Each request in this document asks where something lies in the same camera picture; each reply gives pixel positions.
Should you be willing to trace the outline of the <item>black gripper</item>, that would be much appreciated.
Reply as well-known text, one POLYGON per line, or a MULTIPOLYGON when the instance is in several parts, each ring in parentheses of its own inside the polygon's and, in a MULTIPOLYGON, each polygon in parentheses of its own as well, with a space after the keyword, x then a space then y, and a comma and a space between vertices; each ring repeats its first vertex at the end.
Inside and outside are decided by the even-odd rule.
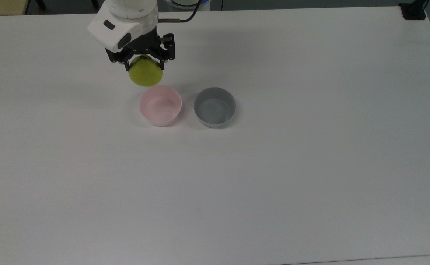
POLYGON ((148 55, 159 60, 161 70, 165 62, 175 59, 175 40, 172 33, 159 36, 157 31, 151 31, 129 42, 119 52, 105 49, 110 62, 122 64, 127 72, 130 71, 130 60, 134 56, 148 55))

